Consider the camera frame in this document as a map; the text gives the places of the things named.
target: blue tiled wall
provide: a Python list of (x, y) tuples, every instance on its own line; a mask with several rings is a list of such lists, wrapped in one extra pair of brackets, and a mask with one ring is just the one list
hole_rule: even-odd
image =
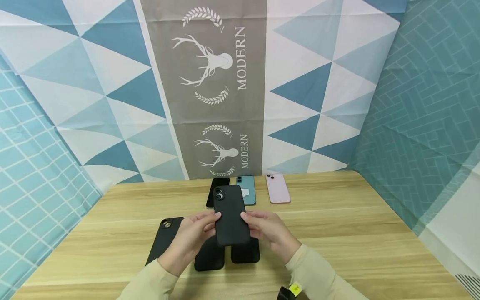
[(100, 194), (0, 56), (0, 299), (9, 299)]
[(479, 16), (478, 0), (409, 2), (350, 164), (410, 228), (480, 159)]

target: black object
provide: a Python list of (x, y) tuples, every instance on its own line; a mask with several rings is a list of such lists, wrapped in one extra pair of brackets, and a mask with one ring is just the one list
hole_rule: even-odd
[(178, 216), (175, 218), (163, 219), (160, 222), (160, 227), (156, 232), (155, 240), (153, 241), (152, 249), (148, 255), (147, 264), (151, 263), (155, 259), (165, 252), (165, 250), (170, 246), (173, 241), (173, 238), (179, 231), (180, 223), (182, 222), (183, 217)]
[(212, 209), (213, 208), (213, 190), (217, 186), (221, 185), (229, 185), (230, 184), (230, 178), (213, 178), (212, 179), (212, 185), (210, 186), (210, 192), (208, 193), (207, 197), (207, 204), (206, 207)]
[(205, 241), (200, 248), (193, 266), (198, 272), (220, 270), (225, 264), (225, 248), (216, 243), (216, 237), (212, 236)]
[(295, 295), (286, 287), (281, 287), (276, 300), (295, 300)]
[(214, 209), (222, 216), (216, 221), (216, 241), (220, 247), (250, 242), (248, 224), (240, 217), (245, 211), (239, 185), (224, 185), (214, 189)]
[(246, 245), (233, 245), (231, 259), (234, 264), (254, 264), (260, 260), (258, 239), (250, 238)]

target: gray banner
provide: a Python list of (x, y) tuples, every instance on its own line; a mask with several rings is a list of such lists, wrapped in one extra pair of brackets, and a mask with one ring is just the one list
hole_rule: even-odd
[(141, 0), (189, 177), (262, 172), (267, 0)]

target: beige sleeve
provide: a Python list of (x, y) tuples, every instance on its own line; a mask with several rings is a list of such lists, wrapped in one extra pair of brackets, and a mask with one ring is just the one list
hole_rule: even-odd
[(155, 259), (135, 275), (117, 300), (168, 300), (178, 279)]
[(335, 273), (317, 251), (305, 245), (287, 263), (292, 282), (298, 282), (310, 300), (366, 300), (359, 291)]

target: smartphone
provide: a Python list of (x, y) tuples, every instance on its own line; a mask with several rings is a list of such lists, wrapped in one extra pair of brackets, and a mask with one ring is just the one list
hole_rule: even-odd
[(231, 259), (234, 264), (254, 264), (260, 260), (258, 239), (251, 238), (246, 245), (233, 245)]
[(177, 231), (179, 231), (180, 223), (182, 222), (183, 217), (178, 216), (175, 218), (163, 219), (160, 222), (160, 227), (156, 232), (155, 240), (153, 241), (152, 249), (148, 255), (147, 263), (148, 265), (155, 259), (165, 252), (165, 250), (170, 246)]
[(216, 243), (216, 237), (208, 238), (200, 248), (193, 267), (198, 272), (220, 270), (225, 264), (225, 247)]
[(287, 183), (282, 174), (268, 174), (267, 189), (271, 203), (290, 203)]
[(217, 244), (220, 247), (248, 244), (250, 230), (240, 217), (240, 213), (245, 211), (240, 186), (218, 186), (213, 193), (215, 212), (222, 213), (215, 223)]
[(210, 186), (210, 192), (207, 196), (207, 209), (213, 209), (213, 189), (221, 185), (229, 185), (230, 178), (213, 178), (212, 185)]
[(255, 179), (253, 176), (237, 177), (237, 185), (239, 185), (242, 190), (248, 190), (248, 195), (243, 196), (243, 203), (245, 205), (255, 205), (257, 200), (255, 199)]

